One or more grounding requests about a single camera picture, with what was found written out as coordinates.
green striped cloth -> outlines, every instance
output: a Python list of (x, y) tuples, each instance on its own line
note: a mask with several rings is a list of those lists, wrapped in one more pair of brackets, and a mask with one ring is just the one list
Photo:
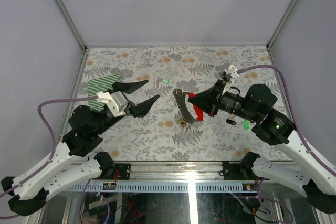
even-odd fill
[[(108, 89), (112, 89), (111, 85), (117, 81), (121, 81), (121, 75), (119, 74), (90, 80), (88, 81), (88, 95), (93, 96), (98, 92), (106, 92)], [(105, 103), (97, 102), (96, 100), (89, 101), (89, 106), (96, 110), (102, 110), (104, 105)]]

